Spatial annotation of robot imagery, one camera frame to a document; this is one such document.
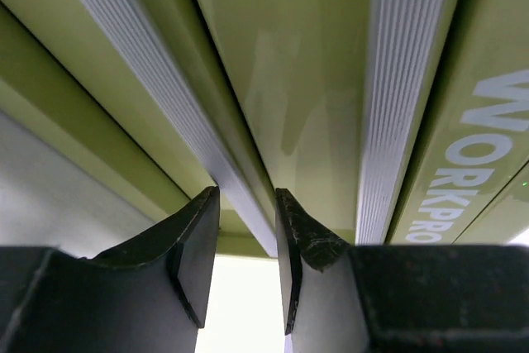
green panel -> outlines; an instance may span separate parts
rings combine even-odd
[[[457,244],[507,243],[529,228],[529,165],[479,214]]]
[[[198,2],[274,186],[353,230],[369,0]]]
[[[393,217],[392,243],[453,242],[527,162],[523,4],[460,0]]]
[[[145,0],[270,220],[272,189],[190,0]],[[213,184],[79,0],[2,0],[152,160],[192,197]],[[221,226],[248,233],[222,199]]]
[[[188,202],[2,6],[0,108],[148,217],[163,219]]]

white lettering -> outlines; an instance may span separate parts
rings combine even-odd
[[[467,146],[489,144],[494,150],[485,156],[468,157],[461,154]],[[512,148],[512,140],[502,134],[476,134],[454,142],[446,150],[446,159],[455,165],[486,165],[504,157]]]
[[[438,195],[437,198],[427,198],[422,201],[421,207],[429,206],[435,203],[452,202],[466,207],[470,204],[470,200],[461,198],[460,196],[475,196],[479,190],[463,190],[463,189],[430,189],[427,191],[428,196]]]
[[[529,111],[529,89],[514,87],[514,84],[520,83],[529,83],[529,69],[521,70],[513,74],[505,74],[497,78],[482,80],[476,85],[474,90],[475,96],[510,99],[515,102],[469,109],[463,113],[461,122],[509,131],[529,130],[529,120],[499,116],[508,113]]]
[[[453,222],[434,222],[434,221],[413,221],[410,227],[410,231],[420,231],[424,229],[425,231],[447,231],[454,225]]]
[[[463,211],[464,210],[461,208],[419,208],[419,212],[429,212],[431,219],[436,219],[439,221],[448,221],[450,219],[456,219],[459,215],[463,213]]]
[[[409,233],[406,236],[406,240],[412,243],[419,243],[419,244],[435,243],[436,241],[439,241],[441,238],[442,237],[439,233],[433,233],[431,231],[416,231],[415,233]]]
[[[446,175],[446,177],[434,179],[431,181],[430,187],[450,183],[455,186],[477,186],[487,181],[493,172],[494,169],[438,169],[436,175]]]

